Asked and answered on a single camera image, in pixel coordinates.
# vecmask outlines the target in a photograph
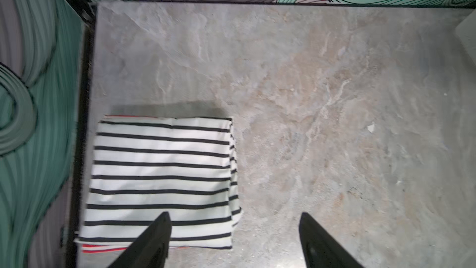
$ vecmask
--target marble table surface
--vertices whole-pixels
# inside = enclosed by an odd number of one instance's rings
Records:
[[[454,33],[470,12],[101,3],[84,182],[104,114],[233,116],[234,249],[166,267],[305,267],[303,211],[368,268],[473,267],[476,66]]]

